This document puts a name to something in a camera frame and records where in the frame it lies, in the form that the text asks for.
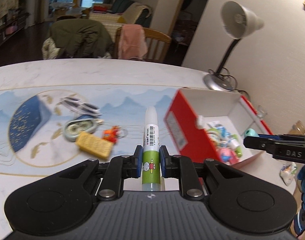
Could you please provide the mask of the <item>blue gloved hand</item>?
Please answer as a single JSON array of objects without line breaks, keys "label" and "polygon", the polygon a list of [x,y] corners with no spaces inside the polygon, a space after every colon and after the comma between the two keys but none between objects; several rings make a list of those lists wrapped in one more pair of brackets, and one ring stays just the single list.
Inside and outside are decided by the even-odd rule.
[{"label": "blue gloved hand", "polygon": [[300,170],[297,179],[300,182],[301,204],[293,219],[293,230],[297,239],[305,239],[305,166]]}]

